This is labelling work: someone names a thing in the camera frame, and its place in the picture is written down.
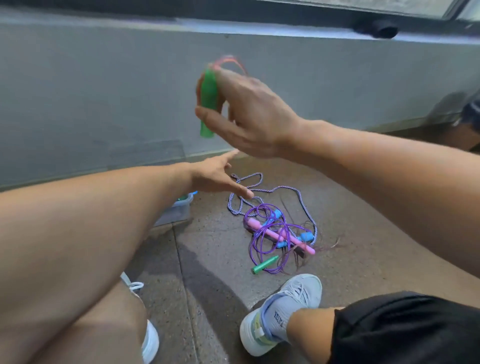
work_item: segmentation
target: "green jump rope handle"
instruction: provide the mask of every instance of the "green jump rope handle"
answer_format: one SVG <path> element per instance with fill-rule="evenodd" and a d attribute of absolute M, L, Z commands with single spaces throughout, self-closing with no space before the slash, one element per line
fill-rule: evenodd
<path fill-rule="evenodd" d="M 207 68 L 205 71 L 204 80 L 200 87 L 200 102 L 204 108 L 216 110 L 218 101 L 218 88 L 216 86 L 216 79 L 213 70 Z M 215 135 L 203 121 L 200 122 L 200 136 L 204 138 L 213 138 Z"/>
<path fill-rule="evenodd" d="M 267 268 L 270 264 L 273 264 L 277 261 L 278 259 L 278 256 L 275 255 L 267 260 L 265 260 L 263 263 L 260 263 L 259 265 L 257 266 L 254 266 L 252 268 L 252 273 L 253 274 L 258 274 L 258 272 L 260 272 L 261 270 L 264 270 L 265 268 Z"/>

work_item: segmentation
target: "pink jump rope handle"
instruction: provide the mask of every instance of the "pink jump rope handle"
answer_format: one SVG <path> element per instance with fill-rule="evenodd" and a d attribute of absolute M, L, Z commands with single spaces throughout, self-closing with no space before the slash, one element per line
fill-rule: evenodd
<path fill-rule="evenodd" d="M 255 218 L 249 218 L 247 221 L 247 224 L 253 230 L 259 230 L 262 227 L 262 224 L 260 223 L 260 221 L 258 221 Z M 270 229 L 267 229 L 265 230 L 265 234 L 268 236 L 271 236 L 272 238 L 278 240 L 279 242 L 282 242 L 287 238 L 287 234 L 285 233 L 285 231 L 283 231 L 282 236 L 280 236 L 276 232 L 271 231 Z M 302 248 L 306 252 L 312 255 L 315 254 L 315 250 L 311 246 L 309 246 L 307 243 L 301 242 L 300 240 L 294 238 L 293 236 L 290 236 L 290 241 L 295 245 L 298 245 L 300 248 Z"/>

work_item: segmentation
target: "wall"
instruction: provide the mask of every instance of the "wall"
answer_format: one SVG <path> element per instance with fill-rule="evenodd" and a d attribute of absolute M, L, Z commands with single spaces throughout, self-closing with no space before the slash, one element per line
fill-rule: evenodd
<path fill-rule="evenodd" d="M 442 100 L 442 112 L 457 111 L 480 85 L 476 40 L 376 41 L 261 25 L 259 34 L 246 25 L 232 34 L 209 24 L 3 10 L 0 185 L 229 148 L 202 139 L 193 113 L 197 77 L 224 54 L 238 55 L 301 116 L 358 129 L 423 118 Z"/>

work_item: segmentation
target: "glass pane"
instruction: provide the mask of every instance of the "glass pane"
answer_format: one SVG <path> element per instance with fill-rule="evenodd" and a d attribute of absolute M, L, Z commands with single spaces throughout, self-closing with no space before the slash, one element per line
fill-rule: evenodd
<path fill-rule="evenodd" d="M 268 0 L 441 18 L 455 0 Z"/>
<path fill-rule="evenodd" d="M 480 1 L 470 0 L 459 16 L 460 19 L 480 22 Z"/>

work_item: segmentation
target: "person's right arm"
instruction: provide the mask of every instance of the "person's right arm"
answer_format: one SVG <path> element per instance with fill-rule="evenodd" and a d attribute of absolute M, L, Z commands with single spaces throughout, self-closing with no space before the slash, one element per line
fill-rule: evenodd
<path fill-rule="evenodd" d="M 258 80 L 220 69 L 216 77 L 235 122 L 197 106 L 212 131 L 250 155 L 318 169 L 480 278 L 480 156 L 304 120 Z"/>

